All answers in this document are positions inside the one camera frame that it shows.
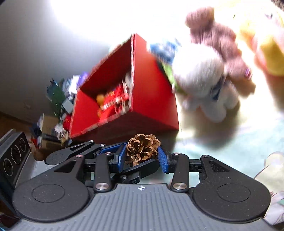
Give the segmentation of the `brown pine cone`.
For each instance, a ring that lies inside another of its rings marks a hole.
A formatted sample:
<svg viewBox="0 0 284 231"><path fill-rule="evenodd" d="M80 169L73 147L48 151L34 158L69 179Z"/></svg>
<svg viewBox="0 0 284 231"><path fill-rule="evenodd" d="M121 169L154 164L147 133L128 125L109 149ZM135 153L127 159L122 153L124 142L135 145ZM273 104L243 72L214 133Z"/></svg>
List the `brown pine cone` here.
<svg viewBox="0 0 284 231"><path fill-rule="evenodd" d="M137 166L149 159L157 159L160 145L160 140L153 134L136 134L126 145L126 164Z"/></svg>

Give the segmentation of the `orange wooden gourd toy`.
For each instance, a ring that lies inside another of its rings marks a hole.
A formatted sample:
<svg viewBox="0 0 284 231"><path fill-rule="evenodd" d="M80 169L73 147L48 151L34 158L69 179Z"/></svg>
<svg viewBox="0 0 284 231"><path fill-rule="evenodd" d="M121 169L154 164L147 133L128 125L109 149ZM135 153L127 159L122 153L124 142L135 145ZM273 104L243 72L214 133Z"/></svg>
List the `orange wooden gourd toy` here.
<svg viewBox="0 0 284 231"><path fill-rule="evenodd" d="M103 107L104 104L105 104L105 99L106 99L106 96L104 94L98 94L96 96L96 102L98 103L98 105L100 107Z"/></svg>

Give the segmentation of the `red gift box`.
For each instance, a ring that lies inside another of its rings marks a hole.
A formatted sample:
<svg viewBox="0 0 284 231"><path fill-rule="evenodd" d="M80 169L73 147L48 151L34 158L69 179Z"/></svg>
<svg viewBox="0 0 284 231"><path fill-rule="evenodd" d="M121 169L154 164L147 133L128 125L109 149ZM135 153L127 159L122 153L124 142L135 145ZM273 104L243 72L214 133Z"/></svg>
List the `red gift box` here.
<svg viewBox="0 0 284 231"><path fill-rule="evenodd" d="M123 81L104 95L106 96L105 104L103 107L99 106L97 110L99 122L125 111L130 99L128 87Z"/></svg>

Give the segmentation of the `red cardboard box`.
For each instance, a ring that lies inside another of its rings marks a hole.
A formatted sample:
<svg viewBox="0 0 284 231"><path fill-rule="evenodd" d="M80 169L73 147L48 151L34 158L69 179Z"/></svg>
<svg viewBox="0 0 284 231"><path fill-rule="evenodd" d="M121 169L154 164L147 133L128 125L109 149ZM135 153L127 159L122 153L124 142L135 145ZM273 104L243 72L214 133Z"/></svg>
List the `red cardboard box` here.
<svg viewBox="0 0 284 231"><path fill-rule="evenodd" d="M146 41L133 34L104 57L79 88L69 136L112 143L178 129L171 85Z"/></svg>

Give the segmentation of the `purple tissue pack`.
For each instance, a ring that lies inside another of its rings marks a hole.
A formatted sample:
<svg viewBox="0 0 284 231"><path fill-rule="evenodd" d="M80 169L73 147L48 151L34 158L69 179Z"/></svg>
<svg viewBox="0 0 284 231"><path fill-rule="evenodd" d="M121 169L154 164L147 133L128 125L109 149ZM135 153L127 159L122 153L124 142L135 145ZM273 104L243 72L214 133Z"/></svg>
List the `purple tissue pack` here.
<svg viewBox="0 0 284 231"><path fill-rule="evenodd" d="M84 72L81 75L75 76L75 80L77 80L77 89L85 83L85 81L88 79L88 75L89 74L87 72Z"/></svg>

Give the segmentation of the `green bear print bedsheet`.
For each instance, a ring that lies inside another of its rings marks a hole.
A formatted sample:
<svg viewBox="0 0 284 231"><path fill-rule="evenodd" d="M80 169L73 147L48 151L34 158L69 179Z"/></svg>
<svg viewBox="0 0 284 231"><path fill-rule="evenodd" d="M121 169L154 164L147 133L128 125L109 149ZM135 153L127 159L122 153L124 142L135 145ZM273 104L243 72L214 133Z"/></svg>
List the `green bear print bedsheet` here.
<svg viewBox="0 0 284 231"><path fill-rule="evenodd" d="M262 182L272 196L266 220L283 221L283 78L262 71L245 40L236 39L251 67L250 81L236 81L238 105L221 123L200 110L183 110L177 96L180 129L173 150L198 158L208 154Z"/></svg>

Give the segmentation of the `green plush toy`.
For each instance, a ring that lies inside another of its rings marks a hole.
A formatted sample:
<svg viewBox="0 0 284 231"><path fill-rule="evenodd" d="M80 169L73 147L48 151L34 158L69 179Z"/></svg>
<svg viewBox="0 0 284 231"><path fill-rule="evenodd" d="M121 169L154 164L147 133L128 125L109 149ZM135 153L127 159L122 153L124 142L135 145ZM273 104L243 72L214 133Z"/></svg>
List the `green plush toy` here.
<svg viewBox="0 0 284 231"><path fill-rule="evenodd" d="M172 88L172 92L178 93L178 94L185 94L185 92L177 84L177 82L174 78L171 65L169 65L167 63L160 62L160 61L158 62L158 64L159 64L161 71L168 78L168 81L169 81L171 88Z"/></svg>

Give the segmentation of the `white rabbit plush toy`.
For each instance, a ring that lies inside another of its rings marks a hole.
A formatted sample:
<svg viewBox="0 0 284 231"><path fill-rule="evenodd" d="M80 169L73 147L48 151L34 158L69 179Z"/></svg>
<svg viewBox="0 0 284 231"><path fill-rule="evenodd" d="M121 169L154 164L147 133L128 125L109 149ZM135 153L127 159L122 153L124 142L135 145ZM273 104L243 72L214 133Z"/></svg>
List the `white rabbit plush toy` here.
<svg viewBox="0 0 284 231"><path fill-rule="evenodd" d="M201 108L209 120L219 123L228 109L237 106L237 89L227 79L223 59L213 47L195 43L182 46L171 67L177 86L187 95L182 103L185 109Z"/></svg>

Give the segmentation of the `pink bear plush toy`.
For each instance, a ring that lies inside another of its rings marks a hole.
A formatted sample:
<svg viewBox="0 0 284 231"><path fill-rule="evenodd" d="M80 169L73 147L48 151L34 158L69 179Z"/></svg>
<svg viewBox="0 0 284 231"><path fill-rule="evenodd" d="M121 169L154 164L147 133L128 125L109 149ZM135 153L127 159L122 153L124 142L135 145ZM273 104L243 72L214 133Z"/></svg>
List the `pink bear plush toy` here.
<svg viewBox="0 0 284 231"><path fill-rule="evenodd" d="M252 71L242 59L235 32L215 21L213 7L199 8L187 14L186 26L190 29L191 42L214 48L224 61L224 70L234 80L250 80Z"/></svg>

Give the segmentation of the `yellow tiger plush toy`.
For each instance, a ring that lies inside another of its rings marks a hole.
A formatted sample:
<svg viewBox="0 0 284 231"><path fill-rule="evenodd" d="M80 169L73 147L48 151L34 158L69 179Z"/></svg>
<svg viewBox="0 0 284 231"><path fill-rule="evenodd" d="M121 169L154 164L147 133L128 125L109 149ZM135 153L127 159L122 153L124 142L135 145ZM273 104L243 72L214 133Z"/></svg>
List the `yellow tiger plush toy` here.
<svg viewBox="0 0 284 231"><path fill-rule="evenodd" d="M233 21L237 35L254 52L262 69L283 77L283 17L270 8L235 5Z"/></svg>

